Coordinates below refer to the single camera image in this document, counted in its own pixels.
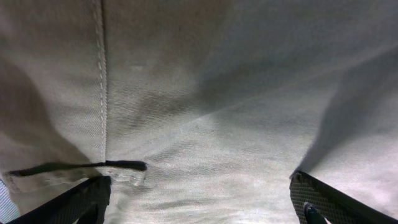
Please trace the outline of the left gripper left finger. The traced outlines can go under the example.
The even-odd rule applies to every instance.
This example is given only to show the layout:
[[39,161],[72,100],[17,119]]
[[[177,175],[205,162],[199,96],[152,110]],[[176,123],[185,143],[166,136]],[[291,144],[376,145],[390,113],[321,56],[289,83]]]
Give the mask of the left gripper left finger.
[[103,224],[111,178],[90,178],[9,224]]

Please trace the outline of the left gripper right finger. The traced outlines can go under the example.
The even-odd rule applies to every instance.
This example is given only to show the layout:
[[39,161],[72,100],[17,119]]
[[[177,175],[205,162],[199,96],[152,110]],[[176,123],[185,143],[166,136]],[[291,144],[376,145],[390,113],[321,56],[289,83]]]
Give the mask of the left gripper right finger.
[[290,199],[300,224],[397,224],[381,213],[304,172],[290,181]]

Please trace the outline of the khaki cargo shorts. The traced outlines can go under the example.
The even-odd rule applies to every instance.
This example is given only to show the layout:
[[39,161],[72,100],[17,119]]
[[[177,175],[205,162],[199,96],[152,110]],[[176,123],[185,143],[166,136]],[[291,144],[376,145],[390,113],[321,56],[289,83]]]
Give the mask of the khaki cargo shorts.
[[21,215],[113,179],[106,223],[296,223],[307,172],[397,216],[397,2],[2,1]]

